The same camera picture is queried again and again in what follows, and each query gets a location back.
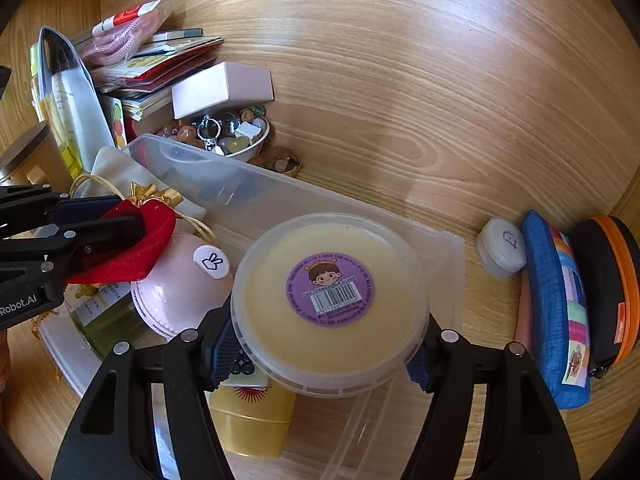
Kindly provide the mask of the red velvet gift pouch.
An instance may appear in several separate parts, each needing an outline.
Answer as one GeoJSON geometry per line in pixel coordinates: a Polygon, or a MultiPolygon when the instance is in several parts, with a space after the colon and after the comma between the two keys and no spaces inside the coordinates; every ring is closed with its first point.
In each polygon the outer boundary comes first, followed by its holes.
{"type": "Polygon", "coordinates": [[[75,194],[87,182],[96,183],[120,198],[120,202],[102,216],[104,220],[131,216],[139,222],[141,232],[134,236],[134,244],[124,249],[111,245],[105,255],[89,258],[66,280],[69,285],[98,287],[146,278],[167,248],[179,220],[194,229],[196,236],[206,244],[217,243],[216,235],[203,221],[178,211],[183,197],[173,188],[132,182],[130,191],[125,194],[104,177],[81,174],[70,187],[70,194],[75,194]]]}

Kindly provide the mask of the white drawstring cloth bag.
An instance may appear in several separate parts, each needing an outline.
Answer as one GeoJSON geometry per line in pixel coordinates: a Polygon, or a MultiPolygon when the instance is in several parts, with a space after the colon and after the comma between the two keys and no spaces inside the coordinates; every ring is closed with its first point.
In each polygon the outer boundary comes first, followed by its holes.
{"type": "MultiPolygon", "coordinates": [[[[98,151],[90,174],[106,179],[126,197],[131,194],[132,182],[144,186],[155,184],[160,191],[169,188],[168,184],[153,176],[149,170],[135,162],[127,153],[112,146],[104,146],[98,151]]],[[[78,193],[80,197],[115,194],[94,181],[82,184],[78,193]]],[[[206,210],[188,200],[186,196],[182,194],[181,196],[183,200],[177,205],[177,210],[182,214],[203,220],[206,210]]]]}

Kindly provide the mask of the pink round case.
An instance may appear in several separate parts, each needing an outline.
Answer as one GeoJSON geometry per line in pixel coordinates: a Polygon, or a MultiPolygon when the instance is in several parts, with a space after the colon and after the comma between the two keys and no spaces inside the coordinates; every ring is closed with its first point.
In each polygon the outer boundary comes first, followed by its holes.
{"type": "Polygon", "coordinates": [[[233,279],[221,248],[193,234],[176,233],[146,278],[130,285],[132,303],[153,332],[171,339],[222,307],[233,279]]]}

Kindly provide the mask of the yellow lotion bottle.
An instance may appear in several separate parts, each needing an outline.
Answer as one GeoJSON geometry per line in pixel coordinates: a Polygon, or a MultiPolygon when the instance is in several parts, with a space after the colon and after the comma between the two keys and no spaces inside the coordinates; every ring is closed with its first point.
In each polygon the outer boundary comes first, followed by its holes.
{"type": "Polygon", "coordinates": [[[208,405],[218,439],[235,455],[274,460],[288,436],[296,394],[277,384],[266,388],[221,386],[208,405]]]}

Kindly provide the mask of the round cream lidded tub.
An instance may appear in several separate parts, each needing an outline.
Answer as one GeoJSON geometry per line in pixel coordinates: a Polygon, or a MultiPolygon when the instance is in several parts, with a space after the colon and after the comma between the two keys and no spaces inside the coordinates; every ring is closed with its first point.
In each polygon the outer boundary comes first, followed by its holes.
{"type": "Polygon", "coordinates": [[[430,322],[416,252],[353,214],[305,214],[265,232],[236,269],[230,309],[257,367],[288,390],[326,398],[386,382],[430,322]]]}

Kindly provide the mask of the small cream dotted box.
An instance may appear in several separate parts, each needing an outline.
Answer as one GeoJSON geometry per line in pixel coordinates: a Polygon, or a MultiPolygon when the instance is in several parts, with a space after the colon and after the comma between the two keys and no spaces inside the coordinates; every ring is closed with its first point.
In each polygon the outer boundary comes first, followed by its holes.
{"type": "Polygon", "coordinates": [[[243,350],[240,350],[232,364],[229,377],[222,385],[233,388],[265,389],[269,387],[269,377],[243,350]]]}

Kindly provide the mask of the brown lidded mug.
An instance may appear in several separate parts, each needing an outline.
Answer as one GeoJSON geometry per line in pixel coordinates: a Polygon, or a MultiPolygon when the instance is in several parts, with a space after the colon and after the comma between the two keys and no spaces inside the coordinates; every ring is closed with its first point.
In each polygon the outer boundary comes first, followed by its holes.
{"type": "Polygon", "coordinates": [[[7,185],[48,184],[67,192],[73,179],[46,122],[24,132],[1,155],[0,182],[7,185]]]}

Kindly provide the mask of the dark green small bottle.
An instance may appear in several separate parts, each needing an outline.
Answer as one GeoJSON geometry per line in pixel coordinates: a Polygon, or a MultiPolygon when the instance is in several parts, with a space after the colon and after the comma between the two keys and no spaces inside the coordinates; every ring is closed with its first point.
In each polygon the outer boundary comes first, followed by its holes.
{"type": "Polygon", "coordinates": [[[68,285],[65,301],[75,327],[101,360],[119,341],[136,344],[148,331],[134,308],[129,282],[68,285]]]}

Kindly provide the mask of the clear plastic storage bin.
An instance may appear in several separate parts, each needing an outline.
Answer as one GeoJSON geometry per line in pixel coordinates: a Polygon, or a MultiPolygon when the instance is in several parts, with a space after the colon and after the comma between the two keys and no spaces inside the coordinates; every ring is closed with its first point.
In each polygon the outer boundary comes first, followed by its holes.
{"type": "Polygon", "coordinates": [[[206,399],[235,477],[398,478],[428,409],[402,362],[428,318],[460,327],[463,240],[155,136],[102,148],[78,194],[136,183],[178,191],[216,244],[192,262],[179,223],[143,284],[66,292],[41,333],[74,390],[116,342],[166,341],[234,295],[242,351],[206,399]]]}

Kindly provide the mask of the white paper bag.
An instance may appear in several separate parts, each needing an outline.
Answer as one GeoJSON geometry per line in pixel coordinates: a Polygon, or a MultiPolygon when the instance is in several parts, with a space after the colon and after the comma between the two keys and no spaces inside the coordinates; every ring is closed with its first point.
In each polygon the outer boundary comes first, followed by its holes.
{"type": "Polygon", "coordinates": [[[38,118],[51,128],[70,174],[89,172],[114,138],[87,67],[70,40],[49,26],[30,47],[29,65],[38,118]]]}

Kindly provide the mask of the blue patchwork pouch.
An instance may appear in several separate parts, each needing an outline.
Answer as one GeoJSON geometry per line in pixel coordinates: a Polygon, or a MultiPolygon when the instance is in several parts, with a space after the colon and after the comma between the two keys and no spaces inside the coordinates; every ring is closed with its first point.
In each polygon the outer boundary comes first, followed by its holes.
{"type": "Polygon", "coordinates": [[[537,211],[522,224],[532,300],[534,361],[561,410],[590,398],[586,298],[568,237],[537,211]]]}

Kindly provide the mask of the stack of books and packets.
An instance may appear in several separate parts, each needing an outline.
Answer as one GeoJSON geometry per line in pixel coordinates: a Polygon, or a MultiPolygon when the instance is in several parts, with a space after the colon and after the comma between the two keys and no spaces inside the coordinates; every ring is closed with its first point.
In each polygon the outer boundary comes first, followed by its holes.
{"type": "Polygon", "coordinates": [[[167,105],[170,87],[216,61],[224,43],[200,28],[166,29],[167,0],[152,12],[99,37],[91,29],[73,42],[107,114],[141,120],[167,105]]]}

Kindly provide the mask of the bowl of beads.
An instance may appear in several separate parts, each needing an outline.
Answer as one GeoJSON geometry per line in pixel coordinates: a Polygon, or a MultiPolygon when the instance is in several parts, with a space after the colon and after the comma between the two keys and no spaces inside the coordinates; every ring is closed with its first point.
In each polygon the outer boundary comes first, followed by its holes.
{"type": "Polygon", "coordinates": [[[264,149],[270,135],[270,122],[265,104],[253,104],[171,119],[154,134],[219,156],[248,162],[264,149]]]}

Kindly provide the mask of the small white round container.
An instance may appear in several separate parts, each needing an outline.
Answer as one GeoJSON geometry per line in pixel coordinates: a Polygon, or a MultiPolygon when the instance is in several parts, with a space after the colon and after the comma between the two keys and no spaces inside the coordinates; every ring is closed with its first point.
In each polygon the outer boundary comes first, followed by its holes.
{"type": "Polygon", "coordinates": [[[526,266],[525,240],[521,230],[501,217],[490,218],[475,240],[483,268],[494,278],[506,280],[526,266]]]}

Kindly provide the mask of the small white pink box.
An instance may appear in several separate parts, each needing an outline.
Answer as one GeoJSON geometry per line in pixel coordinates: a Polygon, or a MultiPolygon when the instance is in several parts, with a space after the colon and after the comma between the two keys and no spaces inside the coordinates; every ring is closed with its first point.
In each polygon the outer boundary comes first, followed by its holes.
{"type": "Polygon", "coordinates": [[[175,119],[273,100],[270,71],[235,62],[210,66],[171,88],[175,119]]]}

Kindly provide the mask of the red white tube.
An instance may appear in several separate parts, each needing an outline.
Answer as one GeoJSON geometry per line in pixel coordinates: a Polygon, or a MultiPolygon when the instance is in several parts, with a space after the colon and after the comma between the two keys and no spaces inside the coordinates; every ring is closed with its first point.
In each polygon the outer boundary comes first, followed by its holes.
{"type": "Polygon", "coordinates": [[[136,18],[140,18],[140,16],[154,11],[161,3],[162,2],[160,0],[153,0],[134,6],[126,11],[116,13],[108,18],[104,18],[102,22],[93,26],[91,29],[92,36],[102,36],[117,26],[127,24],[136,18]]]}

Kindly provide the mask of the black orange zip case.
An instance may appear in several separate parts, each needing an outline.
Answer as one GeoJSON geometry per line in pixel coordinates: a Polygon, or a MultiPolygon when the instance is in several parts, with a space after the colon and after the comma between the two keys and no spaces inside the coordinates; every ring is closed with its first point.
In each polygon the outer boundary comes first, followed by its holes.
{"type": "Polygon", "coordinates": [[[639,245],[619,218],[598,214],[570,233],[586,298],[589,374],[603,377],[639,342],[639,245]]]}

